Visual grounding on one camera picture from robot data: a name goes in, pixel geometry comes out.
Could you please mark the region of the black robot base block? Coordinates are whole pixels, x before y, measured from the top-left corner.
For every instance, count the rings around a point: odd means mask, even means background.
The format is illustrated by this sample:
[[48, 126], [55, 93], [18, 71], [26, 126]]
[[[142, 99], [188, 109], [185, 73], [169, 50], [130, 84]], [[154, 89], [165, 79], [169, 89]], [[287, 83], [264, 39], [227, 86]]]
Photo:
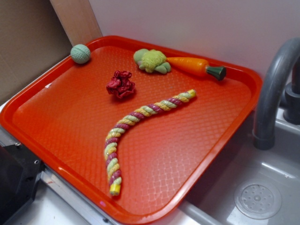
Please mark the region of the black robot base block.
[[24, 145], [0, 148], [0, 223], [8, 224], [35, 200], [43, 163]]

